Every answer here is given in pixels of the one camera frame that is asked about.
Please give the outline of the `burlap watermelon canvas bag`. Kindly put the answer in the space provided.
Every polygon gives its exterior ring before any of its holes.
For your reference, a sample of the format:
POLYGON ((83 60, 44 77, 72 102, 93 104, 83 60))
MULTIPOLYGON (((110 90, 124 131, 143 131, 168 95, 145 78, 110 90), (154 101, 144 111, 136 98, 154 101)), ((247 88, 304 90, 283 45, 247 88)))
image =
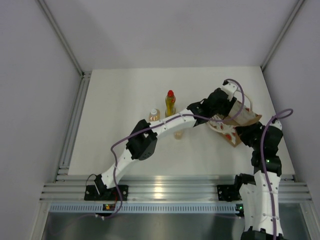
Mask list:
POLYGON ((236 132, 236 127, 246 127, 252 124, 257 123, 262 115, 257 114, 253 111, 253 102, 248 95, 244 95, 244 106, 241 110, 241 113, 232 120, 229 120, 233 117, 239 110, 242 105, 241 100, 237 100, 234 106, 231 109, 231 112, 227 117, 222 115, 215 115, 212 117, 213 121, 207 122, 207 126, 214 132, 218 133, 223 137, 230 145, 237 147, 242 143, 240 137, 236 132))

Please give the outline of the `yellow bottle red cap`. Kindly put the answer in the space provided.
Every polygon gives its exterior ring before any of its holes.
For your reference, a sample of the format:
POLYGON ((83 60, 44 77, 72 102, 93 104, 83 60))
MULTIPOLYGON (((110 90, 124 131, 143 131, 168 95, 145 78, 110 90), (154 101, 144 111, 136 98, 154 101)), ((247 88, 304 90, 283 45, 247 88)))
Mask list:
POLYGON ((165 97, 165 105, 166 105, 165 116, 166 117, 172 116, 176 113, 175 103, 176 103, 175 94, 172 90, 169 90, 165 97))

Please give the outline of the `yellow bottle white cap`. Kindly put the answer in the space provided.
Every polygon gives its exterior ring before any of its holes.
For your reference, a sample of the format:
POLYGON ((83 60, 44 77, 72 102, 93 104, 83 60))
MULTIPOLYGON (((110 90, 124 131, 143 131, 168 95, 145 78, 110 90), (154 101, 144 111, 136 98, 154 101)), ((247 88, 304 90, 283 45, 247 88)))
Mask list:
POLYGON ((176 140, 181 140, 183 138, 183 135, 184 135, 183 130, 178 130, 178 131, 174 132, 174 138, 176 140))

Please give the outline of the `pale bottle white cap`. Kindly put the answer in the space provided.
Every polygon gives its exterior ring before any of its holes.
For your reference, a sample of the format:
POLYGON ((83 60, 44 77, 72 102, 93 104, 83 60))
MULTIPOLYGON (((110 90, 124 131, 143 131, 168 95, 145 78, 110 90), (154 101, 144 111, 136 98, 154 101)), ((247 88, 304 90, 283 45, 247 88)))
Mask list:
POLYGON ((155 121, 159 121, 160 119, 161 119, 160 110, 157 108, 151 109, 151 111, 149 112, 148 121, 155 122, 155 121))

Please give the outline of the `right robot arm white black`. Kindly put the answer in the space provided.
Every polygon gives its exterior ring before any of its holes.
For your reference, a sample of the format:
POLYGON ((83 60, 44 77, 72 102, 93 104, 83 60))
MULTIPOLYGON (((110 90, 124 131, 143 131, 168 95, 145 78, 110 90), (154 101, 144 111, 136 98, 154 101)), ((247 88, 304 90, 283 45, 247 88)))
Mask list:
POLYGON ((284 238, 279 213, 279 185, 282 162, 277 155, 283 138, 278 119, 267 125, 260 122, 237 126, 241 141, 253 149, 251 164, 254 173, 235 177, 232 192, 242 199, 245 219, 243 240, 282 240, 284 238))

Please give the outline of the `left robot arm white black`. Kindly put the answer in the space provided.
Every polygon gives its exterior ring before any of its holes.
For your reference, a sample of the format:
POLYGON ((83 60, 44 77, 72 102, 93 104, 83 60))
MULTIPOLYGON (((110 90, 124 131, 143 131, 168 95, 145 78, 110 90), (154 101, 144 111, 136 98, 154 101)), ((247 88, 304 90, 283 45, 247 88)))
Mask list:
POLYGON ((113 188, 128 168, 153 155, 158 140, 179 130, 213 121, 215 115, 228 116, 237 100, 234 94, 238 89, 235 85, 217 88, 208 98, 194 102, 172 116, 153 122, 140 120, 129 136, 111 146, 115 163, 106 172, 96 176, 96 195, 102 200, 109 199, 113 194, 113 188))

